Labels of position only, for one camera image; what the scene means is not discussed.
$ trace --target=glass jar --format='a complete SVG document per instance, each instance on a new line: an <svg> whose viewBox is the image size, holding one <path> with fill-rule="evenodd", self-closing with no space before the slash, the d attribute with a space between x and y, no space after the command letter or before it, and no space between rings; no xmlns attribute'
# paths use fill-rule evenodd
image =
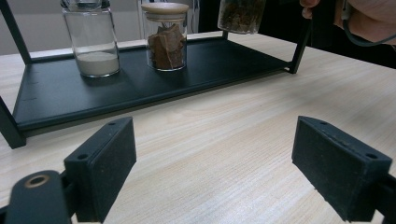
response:
<svg viewBox="0 0 396 224"><path fill-rule="evenodd" d="M218 27L237 34L257 34L265 0L221 0Z"/></svg>
<svg viewBox="0 0 396 224"><path fill-rule="evenodd" d="M148 66L174 71L187 62L187 11L178 3L142 4Z"/></svg>
<svg viewBox="0 0 396 224"><path fill-rule="evenodd" d="M78 70L85 77L107 77L120 71L113 18L108 6L102 4L93 10L63 8Z"/></svg>

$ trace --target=cork lid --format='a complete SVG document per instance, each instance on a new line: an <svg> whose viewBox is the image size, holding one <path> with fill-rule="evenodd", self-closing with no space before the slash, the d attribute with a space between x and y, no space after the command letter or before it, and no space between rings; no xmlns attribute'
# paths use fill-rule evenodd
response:
<svg viewBox="0 0 396 224"><path fill-rule="evenodd" d="M179 14L189 10L189 6L180 3L146 3L142 4L142 9L153 14Z"/></svg>

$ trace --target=black metal shelf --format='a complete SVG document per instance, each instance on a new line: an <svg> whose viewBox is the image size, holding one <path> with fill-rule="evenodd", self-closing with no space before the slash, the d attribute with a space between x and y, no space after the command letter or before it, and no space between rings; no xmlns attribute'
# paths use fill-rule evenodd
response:
<svg viewBox="0 0 396 224"><path fill-rule="evenodd" d="M11 34L24 46L15 21L0 0ZM236 44L223 36L189 40L187 66L174 72L159 72L147 66L144 46L121 49L121 71L110 77L80 75L73 55L32 59L19 48L26 64L18 98L11 113L0 97L0 131L11 148L26 144L35 130L87 122L95 116L141 108L163 100L210 90L236 81L273 75L289 68L296 73L309 36L309 22L302 30L291 62Z"/></svg>

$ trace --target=wooden table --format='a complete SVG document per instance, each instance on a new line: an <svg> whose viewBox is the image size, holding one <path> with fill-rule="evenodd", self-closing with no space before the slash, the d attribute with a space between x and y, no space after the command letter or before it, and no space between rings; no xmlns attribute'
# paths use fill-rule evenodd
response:
<svg viewBox="0 0 396 224"><path fill-rule="evenodd" d="M295 48L264 35L229 37L287 61ZM11 111L23 68L19 55L0 57L0 95ZM106 223L343 223L291 163L297 117L323 119L395 159L395 114L396 70L307 48L296 75L44 133L14 150L0 136L0 206L18 180L61 172L63 159L105 123L130 116L137 163ZM381 221L376 213L373 222Z"/></svg>

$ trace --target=white powder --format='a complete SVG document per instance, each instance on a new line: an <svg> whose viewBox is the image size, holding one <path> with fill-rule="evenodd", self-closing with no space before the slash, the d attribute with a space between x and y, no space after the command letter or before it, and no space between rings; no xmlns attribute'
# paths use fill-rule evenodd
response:
<svg viewBox="0 0 396 224"><path fill-rule="evenodd" d="M77 56L80 72L86 76L105 76L120 69L117 55L106 52L92 52Z"/></svg>

